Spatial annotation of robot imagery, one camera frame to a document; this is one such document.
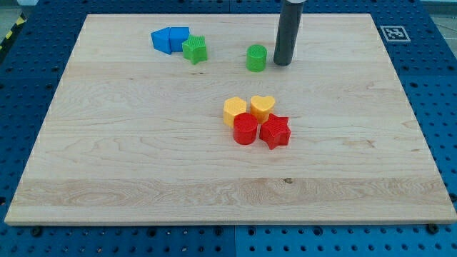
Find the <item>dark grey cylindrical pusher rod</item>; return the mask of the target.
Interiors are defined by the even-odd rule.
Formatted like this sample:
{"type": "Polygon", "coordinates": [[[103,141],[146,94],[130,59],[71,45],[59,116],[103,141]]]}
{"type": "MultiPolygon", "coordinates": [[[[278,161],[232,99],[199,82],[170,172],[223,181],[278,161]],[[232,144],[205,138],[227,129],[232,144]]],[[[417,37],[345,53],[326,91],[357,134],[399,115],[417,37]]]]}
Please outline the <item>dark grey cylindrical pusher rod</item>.
{"type": "Polygon", "coordinates": [[[292,62],[304,3],[305,0],[283,1],[273,55],[273,62],[279,66],[292,62]]]}

